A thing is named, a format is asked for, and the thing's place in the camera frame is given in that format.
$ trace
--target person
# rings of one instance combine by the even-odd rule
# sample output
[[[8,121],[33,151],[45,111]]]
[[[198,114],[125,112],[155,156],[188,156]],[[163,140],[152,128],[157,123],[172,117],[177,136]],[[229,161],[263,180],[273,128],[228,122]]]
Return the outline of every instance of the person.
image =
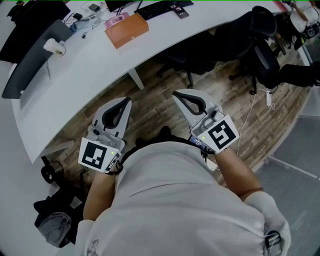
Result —
[[[288,222],[252,170],[230,148],[216,154],[227,189],[203,155],[168,127],[137,139],[121,160],[116,192],[114,176],[95,173],[75,255],[287,255]],[[266,247],[270,231],[280,236],[278,254]]]

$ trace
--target desk leg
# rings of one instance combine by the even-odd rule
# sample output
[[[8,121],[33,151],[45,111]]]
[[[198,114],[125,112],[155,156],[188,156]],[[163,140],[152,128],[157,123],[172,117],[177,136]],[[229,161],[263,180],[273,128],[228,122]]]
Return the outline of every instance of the desk leg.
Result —
[[[143,90],[145,87],[144,87],[144,84],[142,83],[140,77],[138,76],[136,69],[135,68],[130,69],[128,71],[128,73],[132,77],[132,79],[136,83],[136,85],[140,88],[140,90]]]
[[[310,66],[310,63],[312,63],[312,60],[307,48],[303,45],[297,50],[297,52],[300,54],[303,65]]]
[[[45,156],[47,156],[49,154],[52,154],[54,152],[57,152],[59,150],[64,150],[66,148],[71,147],[74,144],[75,144],[75,141],[74,140],[70,140],[68,142],[65,142],[65,143],[62,143],[62,144],[59,144],[59,145],[56,145],[56,146],[52,146],[52,147],[46,148],[41,152],[40,157],[45,157]]]

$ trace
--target orange box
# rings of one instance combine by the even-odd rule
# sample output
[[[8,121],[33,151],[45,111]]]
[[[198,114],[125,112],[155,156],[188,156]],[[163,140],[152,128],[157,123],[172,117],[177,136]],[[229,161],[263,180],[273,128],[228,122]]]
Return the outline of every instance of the orange box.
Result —
[[[118,49],[147,31],[149,31],[148,23],[138,13],[135,13],[104,32],[114,47]]]

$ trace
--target computer monitor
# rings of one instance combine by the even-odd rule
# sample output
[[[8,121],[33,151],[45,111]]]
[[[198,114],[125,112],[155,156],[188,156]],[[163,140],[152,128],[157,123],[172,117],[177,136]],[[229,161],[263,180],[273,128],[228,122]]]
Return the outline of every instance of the computer monitor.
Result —
[[[48,25],[69,12],[62,1],[27,2],[14,17],[16,27],[0,51],[0,60],[18,64]]]
[[[53,54],[44,49],[48,39],[53,38],[57,42],[65,42],[72,35],[73,32],[61,20],[53,21],[37,38],[24,58],[13,70],[2,93],[2,98],[20,99],[21,92],[27,88],[38,70]]]
[[[133,1],[105,1],[110,13],[130,2]]]

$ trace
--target strap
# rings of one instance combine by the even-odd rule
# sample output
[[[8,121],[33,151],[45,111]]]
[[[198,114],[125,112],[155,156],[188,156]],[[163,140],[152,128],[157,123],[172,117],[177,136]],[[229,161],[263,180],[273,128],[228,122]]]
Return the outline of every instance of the strap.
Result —
[[[275,230],[270,230],[264,237],[267,256],[281,256],[281,236]]]
[[[119,161],[116,162],[115,167],[116,167],[117,171],[108,171],[108,172],[104,172],[104,174],[115,176],[115,175],[118,175],[119,173],[121,173],[124,169],[124,166],[121,165]]]

